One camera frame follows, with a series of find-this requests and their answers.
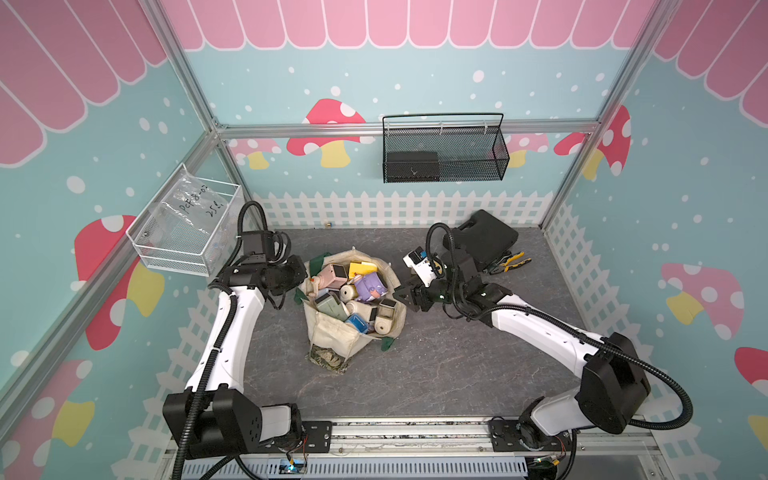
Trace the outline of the beige canvas tote bag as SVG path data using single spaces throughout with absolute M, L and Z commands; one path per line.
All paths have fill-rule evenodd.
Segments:
M 389 262 L 352 248 L 305 266 L 309 277 L 296 299 L 305 313 L 310 362 L 342 373 L 369 344 L 401 335 L 406 307 L 394 298 L 401 282 Z

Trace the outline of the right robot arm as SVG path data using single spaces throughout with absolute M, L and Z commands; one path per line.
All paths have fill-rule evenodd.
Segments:
M 686 426 L 694 405 L 685 389 L 664 371 L 642 360 L 633 342 L 620 333 L 601 336 L 570 325 L 525 302 L 506 287 L 484 281 L 520 263 L 512 248 L 518 232 L 481 211 L 458 227 L 429 227 L 423 245 L 405 254 L 409 280 L 395 298 L 413 311 L 433 305 L 452 306 L 457 317 L 524 340 L 565 366 L 579 386 L 556 396 L 540 397 L 518 417 L 515 430 L 529 451 L 543 449 L 562 433 L 597 428 L 621 434 L 629 427 L 668 431 Z M 637 413 L 656 378 L 681 403 L 671 420 L 640 420 Z

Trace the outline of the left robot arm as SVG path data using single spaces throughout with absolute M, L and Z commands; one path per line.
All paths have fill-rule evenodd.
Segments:
M 163 403 L 176 443 L 174 479 L 194 459 L 218 458 L 204 475 L 211 478 L 230 462 L 241 464 L 245 454 L 275 447 L 290 456 L 306 442 L 296 404 L 259 406 L 244 393 L 245 361 L 259 316 L 267 307 L 282 309 L 288 293 L 307 277 L 286 233 L 266 222 L 256 230 L 245 228 L 250 209 L 266 217 L 257 201 L 239 211 L 234 250 L 208 286 L 217 292 L 218 305 L 200 362 L 184 390 Z

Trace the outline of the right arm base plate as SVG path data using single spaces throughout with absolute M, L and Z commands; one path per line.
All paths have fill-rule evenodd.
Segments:
M 496 453 L 510 452 L 549 452 L 564 454 L 572 445 L 569 432 L 561 432 L 557 436 L 545 436 L 532 426 L 520 424 L 516 418 L 492 417 L 487 422 L 493 451 Z

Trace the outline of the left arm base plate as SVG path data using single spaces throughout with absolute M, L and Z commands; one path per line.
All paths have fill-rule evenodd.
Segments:
M 301 436 L 298 440 L 272 440 L 264 446 L 262 452 L 290 453 L 291 455 L 329 453 L 332 433 L 333 423 L 331 421 L 304 421 L 302 423 Z

